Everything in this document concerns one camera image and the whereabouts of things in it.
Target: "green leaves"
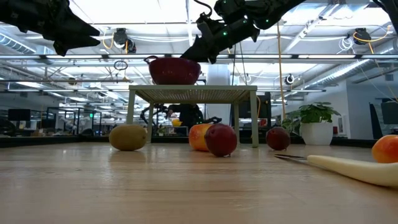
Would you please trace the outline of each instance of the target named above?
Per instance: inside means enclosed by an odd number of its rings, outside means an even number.
[[[302,123],[321,123],[323,121],[331,123],[331,116],[341,116],[335,111],[329,102],[316,102],[311,105],[300,107],[300,117]]]

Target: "ceiling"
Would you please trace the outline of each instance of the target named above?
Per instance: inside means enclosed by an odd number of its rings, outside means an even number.
[[[213,6],[216,0],[202,0],[203,2]],[[349,4],[340,9],[327,20],[319,21],[318,15],[327,5],[326,0],[307,1],[290,10],[282,18],[280,26],[280,46],[284,54],[352,54],[352,49],[357,54],[369,53],[367,45],[350,45],[345,43],[346,48],[342,46],[343,39],[347,34],[352,34],[355,28],[366,28],[373,39],[377,39],[386,35],[386,38],[375,42],[373,46],[376,49],[392,38],[396,37],[393,27],[388,28],[391,24],[389,16],[378,7],[367,7],[368,0],[352,0],[356,4]],[[188,11],[186,0],[173,0],[172,4],[169,0],[145,0],[145,1],[128,1],[128,0],[70,0],[70,8],[72,11],[85,22],[91,24],[101,31],[99,40],[104,40],[107,46],[111,45],[113,32],[116,28],[126,28],[129,38],[131,38],[137,46],[137,54],[182,54],[190,46],[190,39],[193,40],[196,34],[200,35],[200,31],[196,28],[195,21],[199,14],[208,9],[196,4],[192,0],[188,0]],[[213,13],[212,19],[220,19]],[[0,33],[6,33],[13,36],[20,43],[29,47],[46,46],[53,49],[52,42],[44,40],[41,35],[33,32],[23,34],[18,28],[0,24]],[[81,49],[73,49],[68,52],[70,55],[76,54],[123,54],[124,50],[113,46],[107,49],[103,44],[96,47],[86,47]],[[268,30],[262,30],[259,41],[254,43],[251,39],[246,39],[236,46],[236,54],[277,54],[277,26],[273,26]],[[0,54],[3,55],[20,55],[21,53],[0,45]],[[133,66],[129,66],[124,72],[117,77],[118,80],[126,76],[134,85],[143,85],[152,83],[149,69],[147,65],[140,60],[127,60]],[[109,73],[107,67],[112,67],[114,61],[87,61],[87,60],[56,60],[53,65],[37,63],[33,60],[0,60],[15,65],[17,68],[27,70],[30,73],[18,73],[20,79],[27,78],[45,78],[45,67],[47,67],[47,76],[52,74],[54,80],[64,80],[75,77],[76,79],[97,80],[100,83],[103,80],[116,79],[115,74]],[[263,86],[267,88],[278,89],[279,83],[279,64],[274,61],[272,63],[261,63],[259,61],[246,61],[242,63],[236,60],[235,75],[240,80],[240,85],[244,85],[244,80],[239,78],[239,74],[246,71],[249,74],[250,85]],[[286,76],[292,74],[296,82],[307,82],[309,79],[317,76],[320,71],[328,70],[338,64],[344,62],[326,62],[318,63],[307,60],[306,62],[284,62],[282,64],[282,74]],[[56,64],[69,63],[70,66],[56,66]],[[79,67],[74,67],[74,63],[82,63]],[[234,70],[233,60],[224,60],[220,63],[229,64],[229,70]],[[208,64],[201,64],[205,79],[207,76]],[[0,73],[3,79],[15,79],[15,77],[7,77],[6,74]],[[130,83],[107,82],[102,83],[100,88],[109,89],[127,89]],[[77,86],[71,86],[67,83],[58,83],[54,87],[76,89],[87,88],[79,83]],[[120,93],[120,97],[128,100],[127,93]],[[92,96],[90,100],[104,101],[97,96]]]

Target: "peach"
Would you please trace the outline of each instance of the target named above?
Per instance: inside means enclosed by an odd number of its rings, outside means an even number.
[[[372,155],[380,163],[398,162],[398,135],[380,138],[372,148]]]
[[[189,131],[189,145],[197,151],[208,152],[205,141],[205,134],[211,124],[197,124]]]

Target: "apple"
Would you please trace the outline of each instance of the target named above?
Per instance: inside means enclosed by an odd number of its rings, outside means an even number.
[[[197,151],[208,152],[205,141],[205,134],[211,124],[197,124],[189,130],[189,145]]]
[[[208,128],[205,140],[208,150],[217,157],[231,155],[238,145],[235,130],[225,124],[214,124]]]
[[[267,132],[266,140],[271,149],[281,151],[290,145],[290,134],[284,128],[274,127]]]
[[[372,148],[372,155],[380,163],[398,162],[398,135],[380,138]]]

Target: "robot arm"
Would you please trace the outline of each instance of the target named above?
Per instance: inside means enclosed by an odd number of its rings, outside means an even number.
[[[218,0],[214,6],[223,22],[200,14],[197,25],[202,36],[181,56],[196,62],[215,63],[218,54],[234,44],[251,37],[254,42],[260,30],[266,30],[280,21],[282,16],[305,0]],[[390,16],[398,29],[398,0],[373,0]]]

